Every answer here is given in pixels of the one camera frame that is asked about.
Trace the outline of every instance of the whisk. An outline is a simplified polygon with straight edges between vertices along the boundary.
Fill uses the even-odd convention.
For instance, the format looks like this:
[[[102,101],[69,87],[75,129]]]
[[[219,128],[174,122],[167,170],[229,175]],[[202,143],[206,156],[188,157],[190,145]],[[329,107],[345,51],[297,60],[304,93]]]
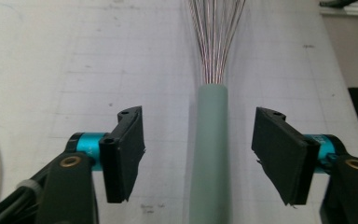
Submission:
[[[230,222],[227,143],[228,50],[245,0],[188,0],[202,62],[190,189],[190,224]]]

